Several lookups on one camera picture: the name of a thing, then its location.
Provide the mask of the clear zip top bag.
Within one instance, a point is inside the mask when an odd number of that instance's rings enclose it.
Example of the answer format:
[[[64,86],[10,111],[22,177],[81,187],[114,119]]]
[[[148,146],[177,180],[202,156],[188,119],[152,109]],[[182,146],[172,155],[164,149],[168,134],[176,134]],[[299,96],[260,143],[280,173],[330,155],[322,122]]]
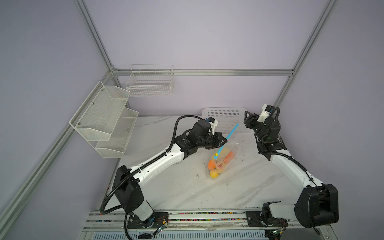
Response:
[[[237,157],[241,148],[238,143],[238,128],[239,124],[236,124],[228,134],[228,142],[214,152],[211,159],[208,161],[207,169],[209,170],[209,176],[212,179],[216,179],[222,174]]]

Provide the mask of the yellow pear-shaped lemon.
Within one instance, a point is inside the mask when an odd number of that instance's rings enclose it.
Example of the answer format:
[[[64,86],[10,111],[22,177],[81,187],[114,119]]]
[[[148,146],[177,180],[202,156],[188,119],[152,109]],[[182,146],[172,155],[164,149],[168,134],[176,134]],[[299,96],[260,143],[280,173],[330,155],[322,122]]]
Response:
[[[217,170],[210,170],[210,177],[212,179],[216,179],[219,176],[219,172]]]

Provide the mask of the yellow banana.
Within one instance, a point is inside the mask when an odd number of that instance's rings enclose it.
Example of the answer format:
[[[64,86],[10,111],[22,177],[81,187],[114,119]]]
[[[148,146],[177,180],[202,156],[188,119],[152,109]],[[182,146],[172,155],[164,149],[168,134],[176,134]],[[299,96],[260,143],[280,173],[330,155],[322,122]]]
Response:
[[[212,158],[217,161],[222,161],[230,152],[231,150],[229,148],[223,147],[221,151],[217,151]]]

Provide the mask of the large orange fruit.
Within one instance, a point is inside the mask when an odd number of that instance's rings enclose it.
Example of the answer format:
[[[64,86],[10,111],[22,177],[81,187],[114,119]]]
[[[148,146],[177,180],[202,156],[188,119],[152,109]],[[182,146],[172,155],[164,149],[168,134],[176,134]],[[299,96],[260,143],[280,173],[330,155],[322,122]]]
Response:
[[[207,168],[208,168],[209,170],[214,170],[214,169],[216,168],[216,161],[215,161],[215,160],[210,160],[210,161],[208,162]]]

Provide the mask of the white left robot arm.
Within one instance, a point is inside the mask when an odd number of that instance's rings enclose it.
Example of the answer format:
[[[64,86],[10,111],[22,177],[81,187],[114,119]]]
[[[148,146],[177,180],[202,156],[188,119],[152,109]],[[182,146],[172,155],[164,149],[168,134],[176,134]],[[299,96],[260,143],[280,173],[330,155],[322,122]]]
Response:
[[[136,215],[142,222],[152,220],[154,209],[145,200],[142,188],[161,172],[180,163],[199,148],[219,149],[228,142],[221,132],[189,129],[179,136],[172,137],[169,147],[147,161],[127,168],[118,168],[110,193],[104,198],[100,213],[105,215],[116,210],[124,210],[128,215]]]

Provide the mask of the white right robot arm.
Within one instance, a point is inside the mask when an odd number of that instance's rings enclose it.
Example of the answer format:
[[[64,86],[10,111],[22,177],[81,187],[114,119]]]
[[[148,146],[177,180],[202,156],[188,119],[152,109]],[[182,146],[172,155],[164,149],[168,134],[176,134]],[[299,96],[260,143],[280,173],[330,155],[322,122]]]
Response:
[[[295,186],[294,203],[282,200],[265,203],[261,218],[268,226],[273,221],[297,221],[305,228],[334,224],[339,221],[339,192],[332,184],[325,184],[299,163],[288,151],[280,136],[280,109],[267,106],[260,115],[248,111],[244,125],[254,131],[259,154],[277,166]]]

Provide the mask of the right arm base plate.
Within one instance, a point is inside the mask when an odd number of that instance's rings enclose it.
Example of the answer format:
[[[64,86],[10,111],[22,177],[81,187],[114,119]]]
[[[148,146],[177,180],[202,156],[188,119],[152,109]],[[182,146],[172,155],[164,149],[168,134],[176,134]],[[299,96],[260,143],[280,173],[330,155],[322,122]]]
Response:
[[[276,219],[262,211],[247,211],[246,220],[249,227],[286,227],[288,225],[285,219]]]

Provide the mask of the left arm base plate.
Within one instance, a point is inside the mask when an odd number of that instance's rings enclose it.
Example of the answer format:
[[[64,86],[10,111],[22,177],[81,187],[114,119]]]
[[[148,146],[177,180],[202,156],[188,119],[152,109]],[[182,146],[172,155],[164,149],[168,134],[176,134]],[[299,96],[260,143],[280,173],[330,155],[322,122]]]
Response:
[[[155,212],[147,220],[142,221],[137,215],[130,215],[127,220],[127,228],[130,229],[158,229],[168,222],[169,213]]]

